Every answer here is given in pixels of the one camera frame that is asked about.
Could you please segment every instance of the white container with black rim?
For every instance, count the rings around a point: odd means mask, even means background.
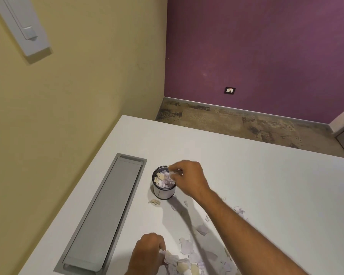
[[[158,199],[168,200],[173,197],[176,190],[176,185],[172,186],[171,188],[163,188],[156,185],[156,183],[154,182],[154,178],[157,176],[157,173],[160,173],[162,171],[168,171],[168,166],[160,166],[153,172],[153,175],[151,177],[151,181],[153,182],[153,191],[154,195],[156,195]]]

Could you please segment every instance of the purple wall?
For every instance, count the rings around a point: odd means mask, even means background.
[[[330,123],[344,0],[168,0],[165,96]]]

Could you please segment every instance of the brown floor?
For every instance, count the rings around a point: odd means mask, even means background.
[[[344,149],[326,124],[165,98],[156,121],[339,157]]]

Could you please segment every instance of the person's right hand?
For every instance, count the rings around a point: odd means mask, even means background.
[[[171,178],[179,189],[195,201],[198,202],[205,193],[210,191],[199,162],[182,160],[169,166],[168,170],[175,172]]]

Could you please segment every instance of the table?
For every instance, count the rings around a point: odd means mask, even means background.
[[[147,163],[107,274],[124,274],[136,241],[149,232],[185,257],[179,239],[191,231],[183,216],[168,201],[148,203],[155,198],[154,169],[182,159],[199,161],[211,188],[230,207],[242,207],[244,217],[307,272],[344,274],[344,158],[123,115],[19,275],[58,274],[53,269],[117,153]],[[176,196],[188,203],[192,225],[205,223],[211,231],[197,233],[197,242],[226,257],[203,209],[179,189]]]

